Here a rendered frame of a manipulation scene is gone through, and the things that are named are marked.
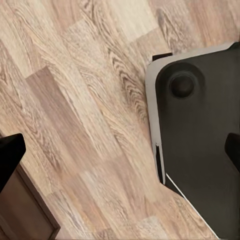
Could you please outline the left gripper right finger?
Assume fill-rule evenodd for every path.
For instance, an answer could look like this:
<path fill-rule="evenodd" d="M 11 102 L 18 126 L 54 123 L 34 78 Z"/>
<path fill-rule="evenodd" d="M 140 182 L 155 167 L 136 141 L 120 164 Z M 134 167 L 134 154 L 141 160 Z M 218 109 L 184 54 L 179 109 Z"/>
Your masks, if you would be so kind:
<path fill-rule="evenodd" d="M 224 150 L 234 166 L 236 166 L 236 169 L 240 172 L 240 135 L 228 133 Z"/>

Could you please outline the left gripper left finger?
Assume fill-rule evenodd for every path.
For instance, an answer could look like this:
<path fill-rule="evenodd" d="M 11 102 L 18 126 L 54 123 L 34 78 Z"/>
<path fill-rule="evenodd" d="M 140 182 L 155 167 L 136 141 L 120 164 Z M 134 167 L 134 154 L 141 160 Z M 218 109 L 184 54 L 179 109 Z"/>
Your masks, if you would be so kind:
<path fill-rule="evenodd" d="M 22 133 L 0 138 L 0 193 L 26 153 Z"/>

